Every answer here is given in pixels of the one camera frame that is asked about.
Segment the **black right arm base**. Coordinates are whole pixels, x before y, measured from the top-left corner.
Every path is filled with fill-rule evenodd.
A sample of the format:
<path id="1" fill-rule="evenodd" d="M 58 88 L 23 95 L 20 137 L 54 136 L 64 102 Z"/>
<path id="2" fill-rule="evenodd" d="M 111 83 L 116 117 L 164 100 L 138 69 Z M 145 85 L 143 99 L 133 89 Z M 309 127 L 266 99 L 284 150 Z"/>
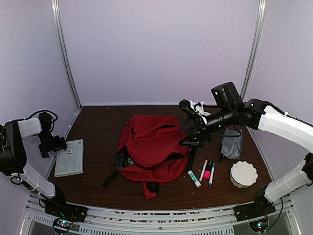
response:
<path id="1" fill-rule="evenodd" d="M 264 217 L 276 212 L 274 201 L 267 199 L 264 192 L 258 194 L 253 202 L 238 204 L 233 210 L 238 222 Z"/>

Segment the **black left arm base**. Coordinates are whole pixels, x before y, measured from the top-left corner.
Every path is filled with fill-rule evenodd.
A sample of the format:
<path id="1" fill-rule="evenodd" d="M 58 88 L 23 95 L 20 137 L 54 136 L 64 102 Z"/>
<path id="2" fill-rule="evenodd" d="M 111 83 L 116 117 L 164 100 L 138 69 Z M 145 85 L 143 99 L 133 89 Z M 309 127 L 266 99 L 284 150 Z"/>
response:
<path id="1" fill-rule="evenodd" d="M 62 196 L 44 198 L 45 213 L 70 222 L 84 222 L 88 208 L 67 203 Z"/>

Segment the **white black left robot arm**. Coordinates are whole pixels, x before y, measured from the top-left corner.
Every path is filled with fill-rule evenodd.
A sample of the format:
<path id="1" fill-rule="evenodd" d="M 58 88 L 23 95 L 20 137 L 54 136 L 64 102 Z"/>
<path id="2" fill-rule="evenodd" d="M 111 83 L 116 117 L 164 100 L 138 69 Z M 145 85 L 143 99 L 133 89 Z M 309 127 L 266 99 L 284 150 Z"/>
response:
<path id="1" fill-rule="evenodd" d="M 58 115 L 51 110 L 39 110 L 27 118 L 16 119 L 0 126 L 0 171 L 10 177 L 15 185 L 24 185 L 30 192 L 38 193 L 45 200 L 51 200 L 51 209 L 66 217 L 70 206 L 62 190 L 44 178 L 28 161 L 23 139 L 39 137 L 39 152 L 43 158 L 49 153 L 66 150 L 64 137 L 53 135 Z"/>

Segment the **red backpack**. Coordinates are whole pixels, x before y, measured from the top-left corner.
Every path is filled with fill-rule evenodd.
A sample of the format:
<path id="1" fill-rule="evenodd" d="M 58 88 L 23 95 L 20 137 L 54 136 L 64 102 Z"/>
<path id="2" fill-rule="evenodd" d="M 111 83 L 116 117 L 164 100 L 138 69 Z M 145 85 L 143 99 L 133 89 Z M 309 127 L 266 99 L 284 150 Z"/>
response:
<path id="1" fill-rule="evenodd" d="M 118 175 L 141 184 L 145 199 L 157 197 L 159 188 L 192 169 L 195 148 L 179 145 L 186 133 L 175 116 L 134 115 L 123 130 L 112 164 L 114 172 L 102 187 Z"/>

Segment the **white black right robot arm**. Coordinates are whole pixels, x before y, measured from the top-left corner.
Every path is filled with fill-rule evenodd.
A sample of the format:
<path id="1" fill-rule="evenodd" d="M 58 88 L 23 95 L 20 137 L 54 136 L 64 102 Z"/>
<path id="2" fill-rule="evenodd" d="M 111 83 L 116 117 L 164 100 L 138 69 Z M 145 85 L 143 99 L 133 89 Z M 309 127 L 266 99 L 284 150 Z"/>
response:
<path id="1" fill-rule="evenodd" d="M 283 112 L 268 101 L 251 99 L 243 102 L 233 82 L 220 84 L 211 90 L 219 111 L 205 115 L 202 103 L 182 100 L 180 109 L 188 119 L 180 126 L 186 136 L 179 145 L 203 147 L 211 142 L 211 134 L 229 126 L 246 126 L 281 136 L 305 148 L 308 153 L 298 166 L 263 188 L 257 201 L 251 204 L 251 212 L 261 216 L 269 204 L 313 183 L 313 125 Z"/>

